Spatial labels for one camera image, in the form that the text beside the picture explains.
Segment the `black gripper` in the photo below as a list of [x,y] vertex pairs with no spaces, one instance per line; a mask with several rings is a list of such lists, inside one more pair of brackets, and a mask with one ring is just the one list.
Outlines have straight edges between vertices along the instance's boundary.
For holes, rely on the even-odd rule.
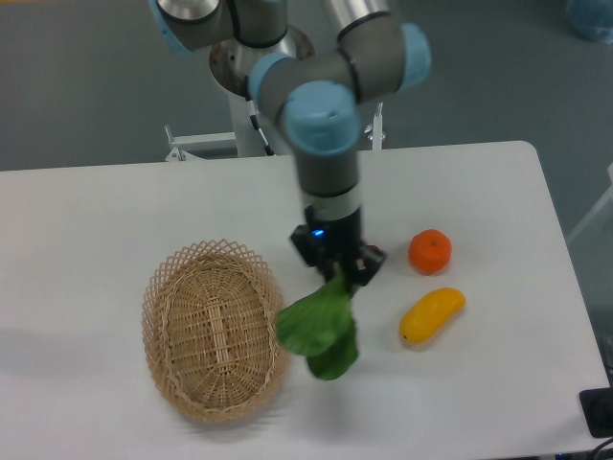
[[290,240],[305,264],[331,278],[331,261],[345,273],[349,293],[356,293],[374,278],[386,261],[386,253],[369,250],[362,241],[361,209],[336,220],[321,220],[313,205],[305,208],[306,224],[298,225]]

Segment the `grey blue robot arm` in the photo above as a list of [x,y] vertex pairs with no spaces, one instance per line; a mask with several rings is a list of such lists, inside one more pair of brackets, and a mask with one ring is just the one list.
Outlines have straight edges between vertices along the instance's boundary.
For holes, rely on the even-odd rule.
[[348,291],[365,287],[385,254],[362,237],[358,107],[423,81],[424,31],[400,23],[385,1],[328,1],[333,51],[300,56],[284,1],[153,1],[176,53],[227,44],[237,92],[264,116],[295,158],[305,221],[291,239],[305,263]]

